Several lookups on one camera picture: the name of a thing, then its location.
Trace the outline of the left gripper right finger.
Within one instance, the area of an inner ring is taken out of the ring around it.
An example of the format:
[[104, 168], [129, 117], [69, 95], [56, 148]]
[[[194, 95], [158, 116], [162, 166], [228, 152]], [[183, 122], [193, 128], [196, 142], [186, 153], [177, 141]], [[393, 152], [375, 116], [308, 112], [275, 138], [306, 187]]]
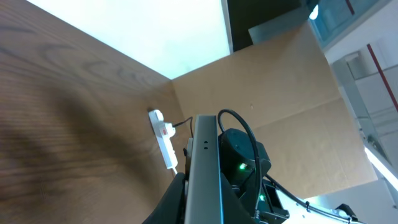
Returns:
[[224, 174], [221, 174], [221, 193], [224, 224], [256, 223], [242, 206]]

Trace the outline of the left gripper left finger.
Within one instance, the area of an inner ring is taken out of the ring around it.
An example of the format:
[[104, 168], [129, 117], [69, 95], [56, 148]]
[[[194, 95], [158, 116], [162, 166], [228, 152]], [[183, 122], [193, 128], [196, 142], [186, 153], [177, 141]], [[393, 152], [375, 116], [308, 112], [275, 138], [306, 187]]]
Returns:
[[179, 224], [185, 200], [185, 174], [179, 172], [154, 211], [142, 224]]

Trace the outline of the Galaxy S25 Ultra smartphone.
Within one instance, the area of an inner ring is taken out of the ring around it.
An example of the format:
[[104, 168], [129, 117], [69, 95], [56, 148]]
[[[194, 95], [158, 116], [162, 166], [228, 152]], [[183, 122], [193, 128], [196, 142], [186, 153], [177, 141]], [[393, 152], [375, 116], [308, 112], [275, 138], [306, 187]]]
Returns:
[[224, 222], [217, 130], [216, 116], [196, 117], [185, 206], [187, 224]]

